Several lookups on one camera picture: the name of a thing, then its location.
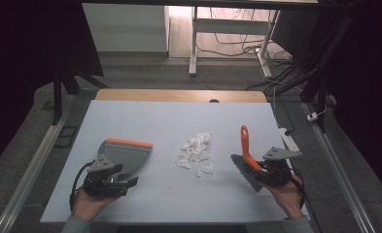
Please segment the wooden table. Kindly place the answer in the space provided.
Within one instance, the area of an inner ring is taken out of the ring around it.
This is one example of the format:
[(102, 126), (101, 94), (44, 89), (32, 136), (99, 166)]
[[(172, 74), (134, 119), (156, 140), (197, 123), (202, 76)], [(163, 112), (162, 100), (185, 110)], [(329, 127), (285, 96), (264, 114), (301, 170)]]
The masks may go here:
[(266, 97), (260, 91), (103, 88), (97, 92), (95, 100), (265, 103)]

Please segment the black frame on floor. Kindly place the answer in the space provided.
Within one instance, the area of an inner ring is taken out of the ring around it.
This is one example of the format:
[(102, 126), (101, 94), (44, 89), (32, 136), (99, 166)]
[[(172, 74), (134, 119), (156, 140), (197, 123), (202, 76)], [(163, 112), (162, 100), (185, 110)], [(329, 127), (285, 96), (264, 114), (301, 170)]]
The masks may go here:
[(77, 137), (78, 131), (79, 131), (78, 126), (62, 127), (53, 146), (59, 149), (71, 148)]

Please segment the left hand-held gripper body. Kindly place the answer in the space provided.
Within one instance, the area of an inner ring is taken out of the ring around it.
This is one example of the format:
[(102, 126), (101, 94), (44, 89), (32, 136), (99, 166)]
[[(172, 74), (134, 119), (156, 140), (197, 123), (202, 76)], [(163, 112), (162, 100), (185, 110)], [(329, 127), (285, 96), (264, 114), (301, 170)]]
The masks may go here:
[(99, 156), (89, 166), (87, 176), (83, 183), (83, 190), (92, 197), (110, 198), (125, 196), (128, 188), (115, 186), (117, 182), (110, 170), (117, 164), (113, 163), (106, 156)]

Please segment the black tripod stand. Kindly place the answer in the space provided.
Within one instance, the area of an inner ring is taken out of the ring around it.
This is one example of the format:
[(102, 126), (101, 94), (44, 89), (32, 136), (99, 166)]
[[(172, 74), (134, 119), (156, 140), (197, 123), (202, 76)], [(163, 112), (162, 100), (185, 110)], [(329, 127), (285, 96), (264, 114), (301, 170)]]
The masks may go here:
[(80, 86), (76, 80), (81, 77), (88, 83), (93, 84), (99, 89), (109, 88), (108, 85), (100, 82), (94, 76), (83, 71), (81, 68), (74, 65), (60, 65), (53, 76), (53, 121), (52, 125), (57, 125), (63, 116), (62, 93), (61, 90), (65, 87), (70, 95), (77, 95), (80, 91)]

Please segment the grey brush with orange handle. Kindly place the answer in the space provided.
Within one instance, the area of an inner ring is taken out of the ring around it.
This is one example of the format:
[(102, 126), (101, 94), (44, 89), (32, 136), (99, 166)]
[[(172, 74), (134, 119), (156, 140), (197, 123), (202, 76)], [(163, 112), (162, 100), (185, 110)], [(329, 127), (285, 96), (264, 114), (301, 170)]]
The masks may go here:
[(259, 192), (262, 185), (256, 179), (256, 173), (261, 171), (261, 166), (249, 151), (249, 130), (246, 125), (242, 125), (240, 129), (240, 139), (242, 154), (232, 154), (230, 156), (232, 162), (239, 170), (243, 178), (248, 182), (254, 192)]

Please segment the white power strip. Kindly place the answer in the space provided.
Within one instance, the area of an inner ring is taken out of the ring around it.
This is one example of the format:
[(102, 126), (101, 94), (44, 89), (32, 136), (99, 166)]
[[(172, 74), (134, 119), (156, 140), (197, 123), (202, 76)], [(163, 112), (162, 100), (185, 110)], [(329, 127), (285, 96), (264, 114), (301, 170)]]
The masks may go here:
[(290, 135), (288, 130), (286, 128), (280, 128), (279, 129), (281, 138), (288, 150), (294, 151), (294, 152), (300, 152), (299, 147), (295, 143), (293, 137)]

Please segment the pale blue table mat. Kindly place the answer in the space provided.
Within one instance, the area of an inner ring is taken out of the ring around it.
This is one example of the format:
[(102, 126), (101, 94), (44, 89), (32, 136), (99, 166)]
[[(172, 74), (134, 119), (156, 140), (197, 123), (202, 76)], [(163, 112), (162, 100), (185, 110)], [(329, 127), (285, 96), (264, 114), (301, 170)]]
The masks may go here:
[[(241, 153), (240, 129), (249, 129), (256, 159), (283, 141), (267, 103), (97, 101), (90, 103), (73, 148), (41, 217), (59, 223), (70, 215), (69, 194), (81, 167), (107, 138), (149, 142), (138, 184), (101, 211), (98, 220), (120, 224), (250, 223), (285, 214), (268, 190), (254, 192), (230, 156)], [(178, 167), (180, 147), (196, 133), (211, 134), (212, 175)]]

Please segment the grey dustpan with orange edge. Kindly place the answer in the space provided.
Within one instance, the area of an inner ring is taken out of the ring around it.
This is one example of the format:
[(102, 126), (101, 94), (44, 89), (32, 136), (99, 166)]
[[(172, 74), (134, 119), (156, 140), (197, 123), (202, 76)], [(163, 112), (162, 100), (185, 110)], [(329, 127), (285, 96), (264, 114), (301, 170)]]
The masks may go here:
[(114, 175), (121, 182), (131, 178), (147, 162), (152, 149), (151, 143), (108, 138), (100, 145), (97, 158), (104, 155), (113, 163), (122, 164), (122, 170)]

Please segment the white cabinet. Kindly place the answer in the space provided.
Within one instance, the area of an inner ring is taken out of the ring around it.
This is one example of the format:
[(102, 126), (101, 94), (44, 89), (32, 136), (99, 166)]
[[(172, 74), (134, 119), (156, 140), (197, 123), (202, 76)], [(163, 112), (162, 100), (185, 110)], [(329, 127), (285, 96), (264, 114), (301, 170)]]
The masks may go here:
[(98, 51), (168, 51), (168, 8), (84, 3)]

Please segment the person's left hand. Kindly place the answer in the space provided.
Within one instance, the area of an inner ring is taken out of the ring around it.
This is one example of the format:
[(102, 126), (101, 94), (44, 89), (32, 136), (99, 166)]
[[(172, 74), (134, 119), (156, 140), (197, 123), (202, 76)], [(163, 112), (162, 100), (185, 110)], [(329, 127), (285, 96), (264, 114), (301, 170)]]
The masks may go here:
[(76, 218), (92, 221), (108, 204), (118, 200), (118, 197), (96, 198), (89, 196), (82, 188), (78, 189), (75, 194), (75, 202), (71, 216)]

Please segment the dark curtain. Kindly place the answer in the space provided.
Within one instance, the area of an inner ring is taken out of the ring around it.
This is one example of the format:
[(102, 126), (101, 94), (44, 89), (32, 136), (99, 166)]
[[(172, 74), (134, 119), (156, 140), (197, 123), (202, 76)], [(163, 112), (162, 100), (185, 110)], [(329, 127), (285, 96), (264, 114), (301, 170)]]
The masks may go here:
[(0, 156), (58, 74), (103, 74), (83, 0), (0, 0)]
[(330, 62), (333, 115), (382, 183), (382, 0), (365, 0)]

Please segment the metal floor rail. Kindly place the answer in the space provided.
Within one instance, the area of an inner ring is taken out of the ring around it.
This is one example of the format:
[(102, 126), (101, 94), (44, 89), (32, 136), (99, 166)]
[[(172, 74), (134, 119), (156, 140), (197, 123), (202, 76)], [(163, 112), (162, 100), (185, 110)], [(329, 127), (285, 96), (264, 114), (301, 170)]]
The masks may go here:
[(62, 115), (59, 117), (56, 124), (49, 127), (43, 141), (34, 153), (32, 160), (17, 185), (17, 188), (0, 216), (0, 233), (10, 233), (17, 220), (18, 214), (52, 150), (60, 130), (66, 119), (69, 117), (75, 99), (75, 95), (66, 96), (62, 106)]
[(358, 224), (362, 233), (377, 233), (373, 222), (368, 215), (365, 206), (356, 191), (352, 186), (350, 179), (343, 168), (336, 151), (334, 150), (328, 136), (323, 133), (316, 121), (309, 121), (314, 134), (323, 150), (323, 153), (330, 165), (330, 168), (338, 182), (338, 185), (350, 206), (350, 210), (354, 216), (356, 223)]

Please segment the black metal stand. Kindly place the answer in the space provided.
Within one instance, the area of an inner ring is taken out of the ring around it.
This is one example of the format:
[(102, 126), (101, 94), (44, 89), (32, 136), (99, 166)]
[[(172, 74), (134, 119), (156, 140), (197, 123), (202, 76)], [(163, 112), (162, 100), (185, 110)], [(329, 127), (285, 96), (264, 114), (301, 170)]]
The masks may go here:
[(281, 87), (274, 91), (274, 94), (279, 96), (305, 83), (305, 87), (299, 95), (300, 100), (308, 103), (315, 96), (318, 97), (315, 122), (323, 133), (326, 132), (325, 111), (327, 109), (326, 95), (330, 63), (333, 61), (332, 56), (337, 51), (340, 42), (352, 25), (356, 12), (351, 9), (330, 10), (326, 12), (326, 16), (328, 15), (331, 15), (331, 20), (326, 21), (325, 33), (315, 48), (297, 59), (291, 66), (291, 70), (299, 68), (300, 72), (289, 82), (280, 83)]

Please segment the white desk frame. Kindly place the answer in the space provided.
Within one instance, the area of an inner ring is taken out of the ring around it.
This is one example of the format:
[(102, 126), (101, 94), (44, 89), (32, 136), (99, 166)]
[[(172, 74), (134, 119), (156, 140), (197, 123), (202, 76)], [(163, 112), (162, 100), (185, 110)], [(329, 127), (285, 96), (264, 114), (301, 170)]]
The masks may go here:
[(197, 47), (196, 38), (198, 33), (220, 33), (220, 34), (245, 34), (259, 35), (264, 37), (260, 49), (257, 51), (257, 58), (260, 63), (262, 75), (271, 78), (272, 74), (267, 64), (265, 53), (274, 30), (278, 10), (271, 10), (268, 21), (244, 20), (244, 19), (213, 19), (198, 17), (198, 8), (191, 10), (191, 53), (189, 75), (196, 75)]

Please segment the person's right hand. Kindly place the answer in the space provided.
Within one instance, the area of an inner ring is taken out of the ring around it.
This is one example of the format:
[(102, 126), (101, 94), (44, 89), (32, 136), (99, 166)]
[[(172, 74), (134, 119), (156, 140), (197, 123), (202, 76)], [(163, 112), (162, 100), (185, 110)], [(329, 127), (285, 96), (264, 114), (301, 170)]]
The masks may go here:
[(282, 208), (289, 220), (304, 217), (300, 205), (301, 194), (299, 187), (292, 181), (288, 181), (285, 185), (278, 187), (272, 187), (266, 184), (264, 184), (263, 187), (269, 190), (276, 203)]

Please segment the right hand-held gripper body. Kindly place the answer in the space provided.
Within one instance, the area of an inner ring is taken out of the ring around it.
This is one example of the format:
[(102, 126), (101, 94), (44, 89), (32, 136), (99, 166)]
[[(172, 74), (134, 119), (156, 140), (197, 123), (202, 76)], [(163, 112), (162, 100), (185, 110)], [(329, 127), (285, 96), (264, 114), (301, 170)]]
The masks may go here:
[(269, 161), (271, 168), (268, 171), (261, 169), (257, 174), (266, 173), (269, 176), (269, 186), (278, 187), (285, 185), (292, 179), (292, 172), (287, 159), (300, 155), (301, 152), (272, 147), (262, 157), (262, 161)]

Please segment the pile of white paper scraps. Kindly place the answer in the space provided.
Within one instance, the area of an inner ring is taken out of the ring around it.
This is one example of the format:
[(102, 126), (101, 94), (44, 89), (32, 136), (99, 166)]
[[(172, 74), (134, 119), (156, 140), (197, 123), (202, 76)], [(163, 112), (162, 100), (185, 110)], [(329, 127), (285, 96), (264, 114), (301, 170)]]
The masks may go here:
[(208, 162), (210, 140), (210, 133), (196, 133), (188, 138), (180, 147), (182, 153), (175, 160), (176, 165), (187, 170), (193, 169), (197, 178), (202, 174), (212, 175), (214, 166)]

